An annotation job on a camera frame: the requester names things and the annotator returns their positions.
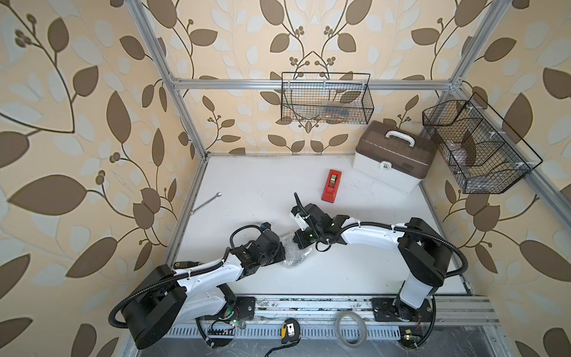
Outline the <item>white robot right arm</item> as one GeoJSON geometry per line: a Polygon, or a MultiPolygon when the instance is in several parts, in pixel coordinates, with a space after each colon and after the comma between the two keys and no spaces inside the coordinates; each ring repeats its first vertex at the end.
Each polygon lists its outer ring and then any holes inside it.
{"type": "Polygon", "coordinates": [[[299,227],[294,236],[299,249],[319,243],[326,248],[335,244],[367,245],[400,253],[409,273],[396,298],[398,308],[420,309],[452,276],[448,268],[454,250],[424,220],[412,218],[407,223],[389,225],[348,215],[330,217],[314,204],[295,206],[290,217],[299,227]]]}

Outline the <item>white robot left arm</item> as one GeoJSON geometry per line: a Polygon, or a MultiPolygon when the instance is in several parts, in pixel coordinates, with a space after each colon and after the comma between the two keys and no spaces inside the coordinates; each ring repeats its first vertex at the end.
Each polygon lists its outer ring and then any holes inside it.
{"type": "Polygon", "coordinates": [[[276,233],[258,229],[260,236],[245,245],[227,247],[222,258],[192,265],[177,262],[155,268],[109,314],[109,324],[128,329],[138,350],[160,341],[178,322],[218,315],[233,309],[236,298],[228,284],[255,274],[259,268],[285,260],[276,233]]]}

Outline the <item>clear bubble wrap sheet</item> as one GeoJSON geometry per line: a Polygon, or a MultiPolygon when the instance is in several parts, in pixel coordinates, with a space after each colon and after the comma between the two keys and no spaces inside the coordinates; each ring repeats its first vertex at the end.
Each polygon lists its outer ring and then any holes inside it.
{"type": "Polygon", "coordinates": [[[282,265],[286,268],[293,269],[294,267],[300,266],[304,260],[313,252],[313,248],[299,248],[299,246],[293,241],[288,240],[283,242],[283,247],[285,251],[285,259],[282,265]]]}

